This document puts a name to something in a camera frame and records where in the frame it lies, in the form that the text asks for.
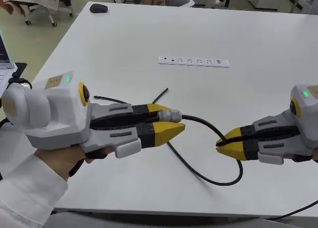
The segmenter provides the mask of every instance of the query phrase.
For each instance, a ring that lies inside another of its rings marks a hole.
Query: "white tabletop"
[[[159,104],[204,118],[224,133],[281,113],[295,84],[318,82],[317,16],[111,3],[107,13],[92,14],[91,4],[36,81],[75,70],[91,95],[133,104],[149,103],[169,87]],[[228,59],[231,67],[160,65],[162,55]],[[238,165],[217,153],[217,139],[206,127],[186,122],[172,143],[202,174],[231,181]],[[32,150],[22,135],[15,145],[20,148],[15,150]],[[246,161],[243,167],[238,184],[219,187],[193,175],[167,145],[123,159],[111,154],[82,166],[56,207],[264,216],[282,215],[318,198],[313,161],[282,166]],[[317,217],[318,206],[297,216]]]

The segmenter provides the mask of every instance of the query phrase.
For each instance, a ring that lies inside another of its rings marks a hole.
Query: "computer mouse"
[[[108,7],[103,4],[93,3],[90,6],[89,11],[92,13],[106,13],[108,11]]]

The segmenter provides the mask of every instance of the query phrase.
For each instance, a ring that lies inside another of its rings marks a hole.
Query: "sticker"
[[[308,90],[313,95],[315,99],[318,99],[318,85],[308,86]]]
[[[16,107],[13,100],[2,98],[2,106],[6,114],[16,116]]]
[[[46,86],[44,89],[54,88],[61,84],[63,75],[51,77],[48,79],[48,82],[46,83]]]

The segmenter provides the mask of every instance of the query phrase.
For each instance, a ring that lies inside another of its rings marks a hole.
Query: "white power strip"
[[[187,66],[204,66],[204,67],[222,67],[229,68],[230,64],[225,59],[211,58],[192,58],[192,57],[169,57],[160,56],[159,64],[187,65]]]

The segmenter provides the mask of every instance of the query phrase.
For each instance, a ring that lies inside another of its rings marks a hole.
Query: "white shirt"
[[[0,181],[0,227],[42,227],[67,188],[48,165],[29,156]]]

